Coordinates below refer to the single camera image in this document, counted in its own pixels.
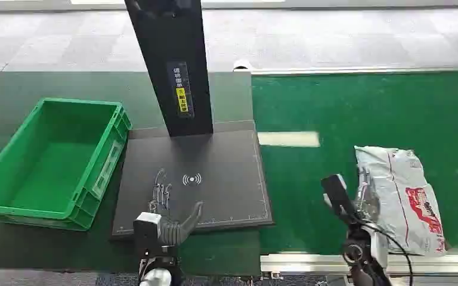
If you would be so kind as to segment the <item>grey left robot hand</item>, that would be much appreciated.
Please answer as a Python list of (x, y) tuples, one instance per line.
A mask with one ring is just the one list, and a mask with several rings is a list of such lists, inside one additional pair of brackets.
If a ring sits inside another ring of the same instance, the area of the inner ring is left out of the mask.
[(171, 219), (172, 184), (165, 183), (166, 172), (159, 169), (154, 179), (152, 197), (147, 203), (147, 211), (159, 215), (158, 239), (164, 245), (178, 246), (194, 231), (202, 217), (203, 202), (195, 203), (191, 214), (183, 222)]

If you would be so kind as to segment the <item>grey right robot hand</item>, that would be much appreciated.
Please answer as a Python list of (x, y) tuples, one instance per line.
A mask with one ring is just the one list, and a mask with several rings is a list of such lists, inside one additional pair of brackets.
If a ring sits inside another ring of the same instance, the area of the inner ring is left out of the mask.
[(380, 198), (374, 177), (366, 167), (358, 167), (358, 188), (354, 204), (364, 221), (378, 225)]

